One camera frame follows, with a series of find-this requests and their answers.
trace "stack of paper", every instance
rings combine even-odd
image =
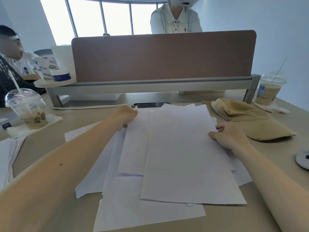
[[[76,187],[77,197],[103,192],[94,231],[201,217],[201,203],[245,204],[238,186],[252,179],[208,137],[215,124],[203,105],[138,109]],[[92,126],[66,133],[66,140]]]
[[[25,138],[8,138],[0,142],[0,190],[13,180],[13,163]]]

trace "woman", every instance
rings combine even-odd
[[[39,232],[87,175],[112,136],[137,116],[122,106],[106,120],[43,156],[0,191],[0,231]],[[284,232],[308,232],[309,193],[251,146],[232,122],[209,132],[247,168]]]
[[[202,32],[197,13],[190,7],[179,4],[168,0],[168,3],[151,14],[152,34]]]
[[[38,56],[34,53],[26,52],[16,32],[4,25],[0,25],[0,53],[22,78],[29,80],[37,79],[36,75],[34,75],[36,65],[32,58]]]

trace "headset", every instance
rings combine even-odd
[[[173,6],[187,6],[192,7],[198,0],[171,0]]]

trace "brown divider panel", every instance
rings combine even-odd
[[[247,31],[79,37],[78,82],[248,76],[256,33]]]

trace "collared shirt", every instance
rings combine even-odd
[[[26,76],[34,74],[34,69],[37,67],[32,58],[38,57],[31,52],[23,52],[23,56],[19,60],[3,56],[3,58],[12,66],[12,68],[20,75]]]
[[[175,19],[169,4],[155,10],[150,19],[152,34],[202,32],[200,20],[195,11],[183,7],[178,19]]]

